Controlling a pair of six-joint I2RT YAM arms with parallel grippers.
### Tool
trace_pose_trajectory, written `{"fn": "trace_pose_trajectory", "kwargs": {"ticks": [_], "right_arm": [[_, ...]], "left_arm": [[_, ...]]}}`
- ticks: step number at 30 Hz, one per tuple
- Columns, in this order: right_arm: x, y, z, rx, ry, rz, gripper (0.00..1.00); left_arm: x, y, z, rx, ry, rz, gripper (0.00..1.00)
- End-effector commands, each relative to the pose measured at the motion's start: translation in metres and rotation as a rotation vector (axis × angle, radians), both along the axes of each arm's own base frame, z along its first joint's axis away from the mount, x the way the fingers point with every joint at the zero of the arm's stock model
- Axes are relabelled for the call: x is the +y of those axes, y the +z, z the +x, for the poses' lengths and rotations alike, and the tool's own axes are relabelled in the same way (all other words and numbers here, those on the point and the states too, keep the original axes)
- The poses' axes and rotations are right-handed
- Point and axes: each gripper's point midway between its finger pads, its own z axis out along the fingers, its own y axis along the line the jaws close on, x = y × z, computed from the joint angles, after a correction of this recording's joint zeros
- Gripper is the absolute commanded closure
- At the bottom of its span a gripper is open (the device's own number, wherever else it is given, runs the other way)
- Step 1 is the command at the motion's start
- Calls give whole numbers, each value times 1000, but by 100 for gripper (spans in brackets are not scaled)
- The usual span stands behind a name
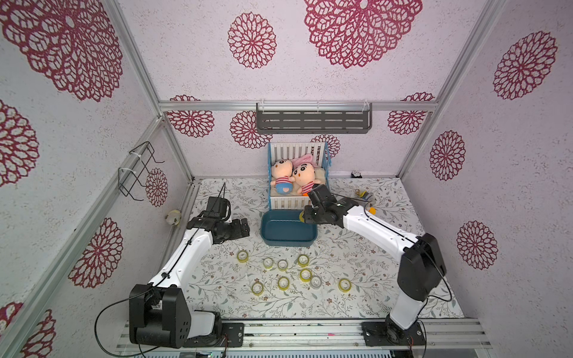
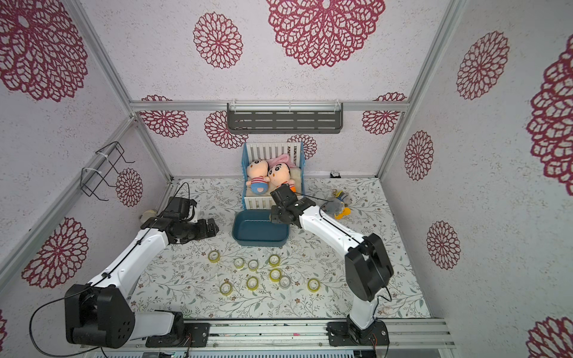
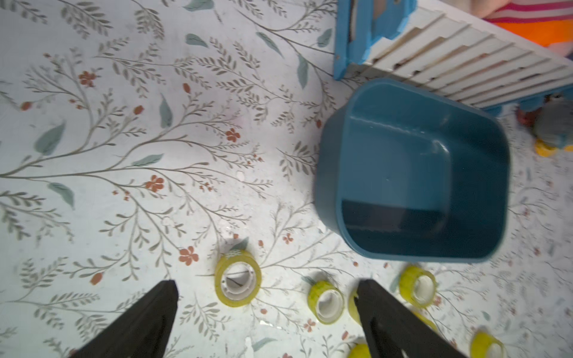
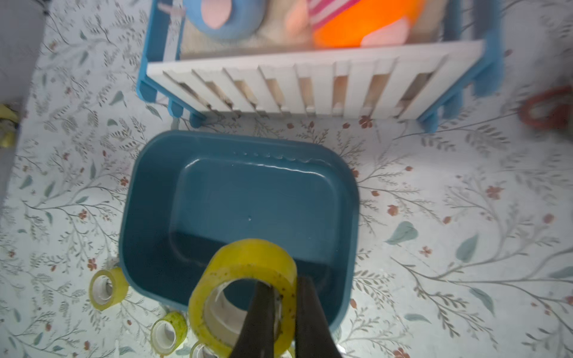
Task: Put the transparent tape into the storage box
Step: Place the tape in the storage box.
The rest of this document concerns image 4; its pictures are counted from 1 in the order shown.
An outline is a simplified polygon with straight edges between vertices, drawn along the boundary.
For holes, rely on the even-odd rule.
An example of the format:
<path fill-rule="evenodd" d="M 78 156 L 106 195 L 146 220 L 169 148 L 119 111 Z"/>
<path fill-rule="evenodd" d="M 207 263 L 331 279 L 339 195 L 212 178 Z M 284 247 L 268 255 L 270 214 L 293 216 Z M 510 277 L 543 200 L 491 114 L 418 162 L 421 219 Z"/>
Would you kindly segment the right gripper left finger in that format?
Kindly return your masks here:
<path fill-rule="evenodd" d="M 243 328 L 230 358 L 273 358 L 275 342 L 275 291 L 257 282 Z"/>

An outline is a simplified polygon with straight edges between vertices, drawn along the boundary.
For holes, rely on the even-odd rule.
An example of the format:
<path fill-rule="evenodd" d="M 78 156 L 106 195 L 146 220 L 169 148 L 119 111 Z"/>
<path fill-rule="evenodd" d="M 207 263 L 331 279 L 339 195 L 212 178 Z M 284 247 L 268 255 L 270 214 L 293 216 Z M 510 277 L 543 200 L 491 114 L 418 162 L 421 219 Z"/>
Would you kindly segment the clear tape roll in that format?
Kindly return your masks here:
<path fill-rule="evenodd" d="M 217 354 L 212 352 L 205 344 L 197 342 L 191 348 L 190 358 L 219 358 Z"/>

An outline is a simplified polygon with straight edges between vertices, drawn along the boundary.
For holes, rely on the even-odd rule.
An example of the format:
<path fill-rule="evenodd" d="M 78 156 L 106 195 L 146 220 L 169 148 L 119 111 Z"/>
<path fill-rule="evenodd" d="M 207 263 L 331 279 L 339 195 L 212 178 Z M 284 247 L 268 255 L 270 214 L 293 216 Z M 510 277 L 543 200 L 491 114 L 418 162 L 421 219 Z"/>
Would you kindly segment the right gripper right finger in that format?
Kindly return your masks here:
<path fill-rule="evenodd" d="M 298 277 L 295 316 L 296 358 L 342 358 L 309 277 Z"/>

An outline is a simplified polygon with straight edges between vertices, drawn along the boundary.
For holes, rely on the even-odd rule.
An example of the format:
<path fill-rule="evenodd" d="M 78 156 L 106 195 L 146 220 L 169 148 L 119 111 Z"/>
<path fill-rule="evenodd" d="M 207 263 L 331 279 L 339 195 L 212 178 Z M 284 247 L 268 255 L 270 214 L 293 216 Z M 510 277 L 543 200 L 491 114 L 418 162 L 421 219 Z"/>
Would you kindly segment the yellow tape roll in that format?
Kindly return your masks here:
<path fill-rule="evenodd" d="M 90 302 L 99 311 L 107 310 L 126 298 L 128 288 L 120 267 L 97 271 L 89 286 Z"/>
<path fill-rule="evenodd" d="M 275 313 L 274 356 L 287 351 L 295 336 L 297 268 L 282 247 L 266 240 L 245 239 L 223 246 L 212 257 L 189 301 L 190 326 L 198 341 L 221 357 L 229 357 L 246 319 L 223 294 L 239 280 L 272 288 Z"/>
<path fill-rule="evenodd" d="M 179 312 L 167 313 L 152 326 L 150 340 L 155 353 L 167 356 L 175 352 L 187 338 L 188 326 Z"/>

